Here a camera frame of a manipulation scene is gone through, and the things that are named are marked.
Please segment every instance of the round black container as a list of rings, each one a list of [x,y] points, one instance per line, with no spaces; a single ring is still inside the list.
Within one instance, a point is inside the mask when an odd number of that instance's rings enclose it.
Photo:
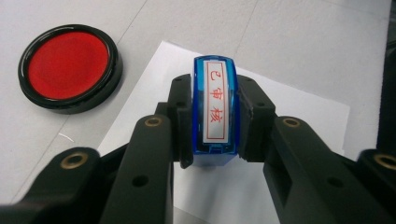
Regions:
[[[104,32],[86,25],[64,25],[28,46],[18,74],[23,93],[36,105],[79,113],[101,104],[115,90],[122,59]]]

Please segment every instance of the sheet of paper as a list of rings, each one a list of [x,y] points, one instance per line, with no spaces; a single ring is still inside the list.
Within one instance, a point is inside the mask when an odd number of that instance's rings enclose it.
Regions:
[[[200,54],[161,43],[99,146],[101,155],[128,143],[135,123],[153,114],[158,102],[166,102],[172,79],[190,73],[197,56]],[[265,74],[236,70],[259,83],[279,116],[307,121],[333,151],[344,154],[349,106],[274,82]],[[262,164],[239,158],[222,167],[192,166],[186,170],[176,163],[174,205],[212,224],[278,222]]]

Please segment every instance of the white scratch mark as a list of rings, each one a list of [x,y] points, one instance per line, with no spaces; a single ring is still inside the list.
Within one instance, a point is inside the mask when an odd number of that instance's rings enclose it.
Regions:
[[[74,142],[73,141],[73,139],[71,139],[69,136],[67,136],[66,134],[64,134],[64,133],[58,133],[60,136],[63,136],[63,137],[65,137],[65,138],[67,138],[67,139],[69,139],[71,142]]]

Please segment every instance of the blue plastic casing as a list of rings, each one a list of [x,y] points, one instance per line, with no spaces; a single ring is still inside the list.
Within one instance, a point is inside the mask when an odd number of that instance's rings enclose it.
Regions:
[[[192,143],[194,165],[224,165],[237,154],[239,98],[235,65],[230,58],[194,59]]]

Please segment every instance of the white label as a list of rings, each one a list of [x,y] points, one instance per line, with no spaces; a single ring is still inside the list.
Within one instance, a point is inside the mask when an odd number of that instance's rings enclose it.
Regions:
[[[225,62],[204,61],[204,143],[227,143],[228,79]]]

